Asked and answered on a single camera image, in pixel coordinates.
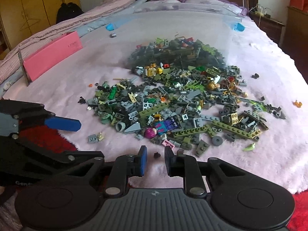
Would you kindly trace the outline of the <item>small black lego piece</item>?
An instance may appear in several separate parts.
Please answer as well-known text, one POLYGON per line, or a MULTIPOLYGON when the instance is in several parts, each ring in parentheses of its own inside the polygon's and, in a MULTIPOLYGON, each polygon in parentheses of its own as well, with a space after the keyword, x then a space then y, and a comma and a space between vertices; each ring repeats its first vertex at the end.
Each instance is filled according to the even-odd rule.
POLYGON ((155 154, 154 154, 154 156, 153 156, 155 159, 158 159, 158 158, 160 158, 161 157, 161 154, 160 153, 158 153, 158 152, 156 152, 155 154))

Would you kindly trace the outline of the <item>grey plate with tan stud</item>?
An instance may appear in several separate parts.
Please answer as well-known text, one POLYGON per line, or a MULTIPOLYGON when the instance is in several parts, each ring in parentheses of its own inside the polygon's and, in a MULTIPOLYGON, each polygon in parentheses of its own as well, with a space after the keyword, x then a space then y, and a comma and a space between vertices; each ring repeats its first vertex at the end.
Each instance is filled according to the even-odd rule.
POLYGON ((93 135, 89 135, 88 136, 88 143, 97 143, 100 142, 104 139, 104 136, 101 132, 97 133, 97 134, 93 134, 93 135))

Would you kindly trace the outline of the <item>red fleece blanket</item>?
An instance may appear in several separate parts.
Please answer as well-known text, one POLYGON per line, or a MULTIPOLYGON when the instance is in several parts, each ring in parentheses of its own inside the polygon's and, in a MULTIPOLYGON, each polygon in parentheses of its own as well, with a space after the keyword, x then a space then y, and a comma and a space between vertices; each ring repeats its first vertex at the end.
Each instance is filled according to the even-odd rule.
MULTIPOLYGON (((63 138, 57 130, 46 126, 32 127, 22 130, 19 137, 54 153, 76 151, 76 147, 63 138)), ((295 212, 288 225, 289 230, 307 230, 307 190, 293 195, 295 212)))

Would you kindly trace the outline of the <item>lime green leaf piece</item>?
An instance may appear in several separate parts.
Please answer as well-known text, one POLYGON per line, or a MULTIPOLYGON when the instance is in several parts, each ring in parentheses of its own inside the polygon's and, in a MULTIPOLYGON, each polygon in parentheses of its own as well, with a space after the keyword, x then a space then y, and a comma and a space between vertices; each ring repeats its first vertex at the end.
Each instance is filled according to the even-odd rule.
POLYGON ((250 145, 248 145, 246 148, 243 149, 244 152, 249 152, 255 149, 255 144, 256 143, 252 143, 250 145))

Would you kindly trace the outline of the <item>black small lego cluster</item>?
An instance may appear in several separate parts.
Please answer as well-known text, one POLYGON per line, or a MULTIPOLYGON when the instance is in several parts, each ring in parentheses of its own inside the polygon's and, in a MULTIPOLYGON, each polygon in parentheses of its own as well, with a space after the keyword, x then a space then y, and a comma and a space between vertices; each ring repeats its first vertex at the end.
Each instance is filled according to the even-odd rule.
POLYGON ((81 96, 79 101, 78 101, 79 104, 86 104, 86 100, 81 96))

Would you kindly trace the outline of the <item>pile of loose lego bricks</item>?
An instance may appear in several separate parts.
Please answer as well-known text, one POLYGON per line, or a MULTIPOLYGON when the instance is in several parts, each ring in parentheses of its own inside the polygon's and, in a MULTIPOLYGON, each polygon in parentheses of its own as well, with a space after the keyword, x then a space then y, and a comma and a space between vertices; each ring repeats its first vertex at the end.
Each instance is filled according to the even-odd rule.
POLYGON ((201 156, 208 144, 201 134, 257 142, 267 130, 266 112, 285 119, 280 107, 263 100, 250 100, 243 91, 246 81, 237 66, 215 67, 198 59, 201 46, 175 40, 175 47, 150 42, 140 44, 128 62, 131 71, 142 79, 119 79, 95 85, 95 94, 86 100, 102 124, 117 132, 147 139, 144 131, 156 121, 173 118, 178 127, 149 139, 157 145, 195 150, 201 156))

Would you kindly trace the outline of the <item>pink fluffy blanket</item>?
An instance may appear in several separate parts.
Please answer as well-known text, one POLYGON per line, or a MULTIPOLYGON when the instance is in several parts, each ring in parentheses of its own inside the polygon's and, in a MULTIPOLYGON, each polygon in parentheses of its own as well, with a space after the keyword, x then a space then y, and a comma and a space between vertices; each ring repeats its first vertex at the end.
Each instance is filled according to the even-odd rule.
POLYGON ((209 144, 200 161, 217 157, 291 193, 307 189, 307 83, 251 19, 239 32, 205 5, 144 3, 104 22, 117 28, 88 32, 80 50, 4 97, 78 119, 63 137, 107 161, 146 146, 135 187, 180 186, 153 155, 199 134, 209 144))

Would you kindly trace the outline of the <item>yellow wardrobe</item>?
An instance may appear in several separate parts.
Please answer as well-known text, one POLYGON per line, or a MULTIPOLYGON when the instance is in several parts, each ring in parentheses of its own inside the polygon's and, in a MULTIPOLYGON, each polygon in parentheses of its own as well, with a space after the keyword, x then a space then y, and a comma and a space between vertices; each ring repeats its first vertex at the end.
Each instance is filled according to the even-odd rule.
POLYGON ((56 24, 62 3, 80 0, 1 0, 1 28, 6 45, 13 49, 31 35, 56 24))

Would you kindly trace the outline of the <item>dark lego piece far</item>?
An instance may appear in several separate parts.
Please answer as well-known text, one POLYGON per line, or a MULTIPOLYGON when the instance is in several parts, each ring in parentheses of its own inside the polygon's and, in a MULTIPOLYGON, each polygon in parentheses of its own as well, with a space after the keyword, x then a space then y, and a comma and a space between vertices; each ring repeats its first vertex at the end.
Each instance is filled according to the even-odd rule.
POLYGON ((252 75, 252 78, 258 79, 258 78, 259 78, 259 74, 257 74, 257 73, 253 74, 253 75, 252 75))

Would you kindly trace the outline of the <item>black bag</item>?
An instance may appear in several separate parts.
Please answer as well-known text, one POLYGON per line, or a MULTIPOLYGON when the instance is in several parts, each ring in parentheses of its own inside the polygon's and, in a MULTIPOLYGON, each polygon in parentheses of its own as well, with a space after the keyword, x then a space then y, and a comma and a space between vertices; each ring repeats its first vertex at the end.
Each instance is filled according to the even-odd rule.
POLYGON ((82 15, 84 12, 82 9, 75 3, 62 3, 56 16, 56 24, 66 21, 68 19, 73 19, 79 15, 82 15))

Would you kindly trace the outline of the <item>orange lego piece far right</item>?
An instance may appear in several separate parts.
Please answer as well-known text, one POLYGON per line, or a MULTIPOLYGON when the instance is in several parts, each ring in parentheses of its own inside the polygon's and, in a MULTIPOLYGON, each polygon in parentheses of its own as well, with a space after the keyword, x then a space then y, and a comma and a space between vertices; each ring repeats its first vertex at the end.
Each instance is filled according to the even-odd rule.
POLYGON ((302 102, 298 102, 297 100, 295 102, 293 102, 293 105, 295 105, 298 108, 301 108, 302 106, 302 102))

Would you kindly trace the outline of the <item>clear plastic storage bin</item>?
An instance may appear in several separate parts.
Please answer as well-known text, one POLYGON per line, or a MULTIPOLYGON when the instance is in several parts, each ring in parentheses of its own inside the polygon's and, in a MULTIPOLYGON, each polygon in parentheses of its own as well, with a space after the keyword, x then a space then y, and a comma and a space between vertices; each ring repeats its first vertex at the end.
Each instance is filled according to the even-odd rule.
POLYGON ((159 0, 142 3, 116 14, 106 25, 112 34, 130 30, 133 39, 175 47, 175 40, 201 46, 198 59, 225 67, 234 31, 244 30, 241 9, 219 0, 159 0))

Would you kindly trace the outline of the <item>folded striped quilt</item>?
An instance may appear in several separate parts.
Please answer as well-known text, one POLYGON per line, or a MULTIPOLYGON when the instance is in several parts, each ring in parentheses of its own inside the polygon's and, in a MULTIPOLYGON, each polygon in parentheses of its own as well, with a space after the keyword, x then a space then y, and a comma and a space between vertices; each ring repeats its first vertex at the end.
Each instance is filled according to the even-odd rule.
POLYGON ((45 46, 63 34, 71 32, 100 18, 117 14, 131 7, 135 1, 137 0, 104 0, 102 5, 97 6, 80 16, 50 26, 47 29, 23 40, 13 48, 3 60, 1 60, 1 96, 3 96, 9 87, 22 77, 21 65, 18 57, 19 52, 21 53, 22 58, 25 59, 39 48, 45 46))

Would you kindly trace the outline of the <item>wooden nightstand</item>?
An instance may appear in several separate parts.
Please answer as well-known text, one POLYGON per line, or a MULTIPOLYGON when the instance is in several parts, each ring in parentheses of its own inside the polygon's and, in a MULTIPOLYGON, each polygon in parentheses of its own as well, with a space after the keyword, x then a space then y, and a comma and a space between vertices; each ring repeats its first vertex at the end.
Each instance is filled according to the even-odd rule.
POLYGON ((249 12, 249 17, 257 24, 260 30, 264 31, 269 39, 279 45, 282 30, 285 25, 276 19, 267 18, 254 12, 249 12))

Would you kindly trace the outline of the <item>wooden cabinet drawers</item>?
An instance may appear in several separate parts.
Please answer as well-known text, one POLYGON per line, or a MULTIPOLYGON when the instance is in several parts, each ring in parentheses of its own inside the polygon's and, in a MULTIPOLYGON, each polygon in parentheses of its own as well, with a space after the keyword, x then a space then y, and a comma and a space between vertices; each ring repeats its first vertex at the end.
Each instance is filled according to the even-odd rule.
POLYGON ((307 82, 308 54, 307 13, 288 6, 287 24, 282 42, 282 50, 294 61, 298 71, 307 82))

